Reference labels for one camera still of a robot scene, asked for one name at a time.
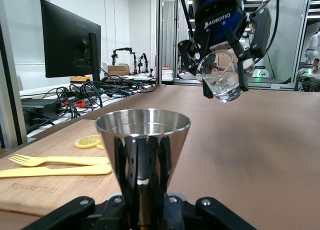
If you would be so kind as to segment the grey aluminium frame post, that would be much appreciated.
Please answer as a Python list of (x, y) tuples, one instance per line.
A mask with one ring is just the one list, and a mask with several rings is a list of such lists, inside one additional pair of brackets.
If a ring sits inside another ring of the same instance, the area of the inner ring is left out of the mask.
[(156, 84), (162, 84), (162, 0), (156, 0)]
[(0, 19), (0, 146), (11, 150), (27, 142), (8, 24)]

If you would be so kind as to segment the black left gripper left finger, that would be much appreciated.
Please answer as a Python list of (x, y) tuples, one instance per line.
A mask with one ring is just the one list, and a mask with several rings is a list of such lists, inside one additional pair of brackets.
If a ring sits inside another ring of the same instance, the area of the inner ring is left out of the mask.
[(128, 230), (125, 200), (114, 195), (101, 204), (77, 197), (23, 230)]

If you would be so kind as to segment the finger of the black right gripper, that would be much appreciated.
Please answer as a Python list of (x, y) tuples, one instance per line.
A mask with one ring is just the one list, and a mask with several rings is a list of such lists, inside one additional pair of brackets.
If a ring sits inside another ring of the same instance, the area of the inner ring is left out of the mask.
[(198, 49), (198, 44), (193, 38), (183, 40), (178, 44), (178, 50), (185, 69), (195, 76), (200, 74), (203, 95), (206, 98), (213, 97), (212, 91), (204, 81), (204, 76), (211, 73), (211, 70), (206, 63), (206, 60), (208, 59), (207, 56), (211, 53), (209, 46), (210, 36), (210, 32), (205, 32), (203, 34), (200, 49)]
[(243, 49), (242, 45), (239, 42), (238, 37), (235, 35), (232, 29), (224, 29), (223, 33), (238, 59), (237, 73), (238, 73), (239, 88), (241, 90), (248, 90), (249, 89), (248, 77), (246, 75), (246, 71), (244, 70), (243, 62), (245, 60), (252, 59), (253, 56), (250, 50), (245, 51)]

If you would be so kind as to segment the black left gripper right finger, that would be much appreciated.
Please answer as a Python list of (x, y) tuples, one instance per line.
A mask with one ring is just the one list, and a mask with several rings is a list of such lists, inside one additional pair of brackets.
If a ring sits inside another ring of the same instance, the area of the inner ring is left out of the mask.
[(257, 229), (215, 198), (202, 197), (193, 205), (181, 194), (166, 194), (163, 230)]

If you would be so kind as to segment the wooden cutting board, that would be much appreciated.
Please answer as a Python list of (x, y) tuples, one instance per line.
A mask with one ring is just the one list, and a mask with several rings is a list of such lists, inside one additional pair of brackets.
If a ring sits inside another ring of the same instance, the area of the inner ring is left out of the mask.
[[(80, 120), (19, 150), (30, 157), (105, 157), (96, 147), (80, 149), (74, 142), (96, 135), (94, 120)], [(106, 175), (65, 175), (0, 179), (0, 211), (43, 216), (69, 201), (87, 196), (96, 204), (121, 191), (113, 172)]]

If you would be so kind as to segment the yellow plastic knife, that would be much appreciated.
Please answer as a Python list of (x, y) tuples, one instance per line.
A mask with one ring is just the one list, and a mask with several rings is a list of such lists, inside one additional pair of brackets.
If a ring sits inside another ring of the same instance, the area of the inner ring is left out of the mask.
[(24, 167), (7, 170), (0, 170), (0, 178), (22, 178), (22, 177), (42, 177), (42, 176), (82, 176), (82, 175), (106, 175), (111, 173), (110, 164), (89, 165), (69, 168), (48, 167)]

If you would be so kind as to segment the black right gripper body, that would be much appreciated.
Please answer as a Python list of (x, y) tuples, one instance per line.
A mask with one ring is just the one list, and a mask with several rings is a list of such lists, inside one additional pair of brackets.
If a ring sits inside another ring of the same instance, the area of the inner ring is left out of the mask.
[(209, 47), (227, 41), (223, 25), (240, 38), (247, 25), (242, 0), (193, 0), (194, 40)]

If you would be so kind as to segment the cardboard box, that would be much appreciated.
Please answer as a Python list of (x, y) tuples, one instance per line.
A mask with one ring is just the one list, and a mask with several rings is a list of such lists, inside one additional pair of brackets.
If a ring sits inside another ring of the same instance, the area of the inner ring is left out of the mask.
[(127, 76), (130, 74), (129, 65), (108, 65), (107, 70), (109, 75)]

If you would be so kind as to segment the brown table cover sheet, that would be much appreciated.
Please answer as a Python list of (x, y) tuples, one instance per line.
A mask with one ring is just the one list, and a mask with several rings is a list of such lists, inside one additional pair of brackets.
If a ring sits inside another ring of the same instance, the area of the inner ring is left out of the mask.
[(320, 230), (320, 92), (249, 90), (229, 103), (199, 86), (161, 85), (52, 126), (18, 149), (29, 156), (105, 156), (75, 140), (122, 109), (163, 109), (191, 120), (168, 191), (210, 196), (259, 230)]

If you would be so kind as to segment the steel jigger measuring cup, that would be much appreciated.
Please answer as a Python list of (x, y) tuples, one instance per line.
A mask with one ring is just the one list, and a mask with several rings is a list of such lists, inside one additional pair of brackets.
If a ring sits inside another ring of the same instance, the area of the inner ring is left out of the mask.
[(124, 109), (98, 117), (95, 126), (120, 185), (129, 226), (155, 229), (191, 120), (164, 109)]

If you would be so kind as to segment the aluminium cell frame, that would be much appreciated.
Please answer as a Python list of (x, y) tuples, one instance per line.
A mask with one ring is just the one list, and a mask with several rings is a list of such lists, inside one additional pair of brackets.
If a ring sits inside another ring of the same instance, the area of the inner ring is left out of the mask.
[(303, 53), (303, 46), (305, 41), (305, 33), (307, 29), (307, 16), (308, 11), (310, 8), (310, 2), (311, 0), (303, 0), (303, 6), (300, 11), (300, 22), (299, 22), (299, 28), (298, 28), (298, 37), (296, 41), (296, 50), (294, 55), (294, 61), (293, 61), (293, 69), (291, 73), (291, 83), (293, 86), (293, 91), (297, 91), (297, 74), (299, 71), (299, 64), (301, 60), (301, 56)]

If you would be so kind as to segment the yellow box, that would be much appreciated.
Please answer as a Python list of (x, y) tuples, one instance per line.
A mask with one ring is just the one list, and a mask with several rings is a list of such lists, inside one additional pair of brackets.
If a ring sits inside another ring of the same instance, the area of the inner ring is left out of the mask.
[(90, 82), (91, 81), (91, 77), (90, 76), (71, 76), (70, 77), (70, 83), (71, 84), (82, 84), (85, 82)]

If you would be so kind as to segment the black computer monitor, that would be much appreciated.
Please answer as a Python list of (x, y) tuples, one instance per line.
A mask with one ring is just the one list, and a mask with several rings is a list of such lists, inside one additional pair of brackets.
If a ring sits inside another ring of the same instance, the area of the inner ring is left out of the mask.
[(99, 89), (101, 26), (46, 0), (40, 0), (45, 76), (92, 75)]

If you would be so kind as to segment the black power supply box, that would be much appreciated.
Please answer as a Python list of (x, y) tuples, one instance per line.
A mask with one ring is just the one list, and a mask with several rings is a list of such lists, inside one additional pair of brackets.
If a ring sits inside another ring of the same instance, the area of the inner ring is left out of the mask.
[(58, 99), (21, 99), (24, 122), (27, 133), (32, 132), (40, 124), (56, 117), (64, 109)]

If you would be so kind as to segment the clear glass cup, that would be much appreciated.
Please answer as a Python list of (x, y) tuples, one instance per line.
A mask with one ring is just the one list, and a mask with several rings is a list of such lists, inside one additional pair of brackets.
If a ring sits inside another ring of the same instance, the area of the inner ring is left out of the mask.
[(202, 82), (205, 97), (227, 103), (249, 90), (248, 73), (252, 70), (251, 58), (239, 60), (231, 50), (216, 50), (199, 62), (195, 76)]

